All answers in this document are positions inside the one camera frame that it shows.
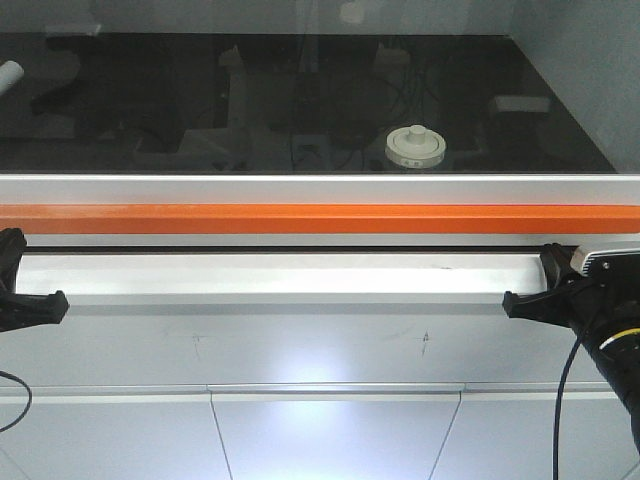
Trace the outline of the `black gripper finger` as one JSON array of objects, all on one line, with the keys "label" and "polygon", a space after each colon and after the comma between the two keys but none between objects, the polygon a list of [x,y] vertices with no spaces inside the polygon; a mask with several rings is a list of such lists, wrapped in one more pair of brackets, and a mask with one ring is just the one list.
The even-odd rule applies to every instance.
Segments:
[{"label": "black gripper finger", "polygon": [[509,318],[526,319],[575,330],[579,326],[578,315],[570,305],[576,290],[559,287],[545,292],[519,295],[504,293],[502,307]]},{"label": "black gripper finger", "polygon": [[1,331],[60,324],[69,309],[62,291],[48,295],[1,292]]},{"label": "black gripper finger", "polygon": [[27,246],[25,236],[19,228],[1,231],[1,290],[14,293],[20,261]]},{"label": "black gripper finger", "polygon": [[542,247],[541,264],[548,290],[580,279],[580,274],[571,267],[574,252],[575,247],[558,243],[545,244]]}]

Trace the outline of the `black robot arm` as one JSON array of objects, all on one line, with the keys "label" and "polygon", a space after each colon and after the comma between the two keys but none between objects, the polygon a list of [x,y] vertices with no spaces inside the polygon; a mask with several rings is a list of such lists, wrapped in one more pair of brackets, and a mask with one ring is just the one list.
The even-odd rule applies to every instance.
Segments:
[{"label": "black robot arm", "polygon": [[507,291],[510,318],[571,329],[630,415],[639,443],[639,243],[545,245],[539,259],[547,288]]}]

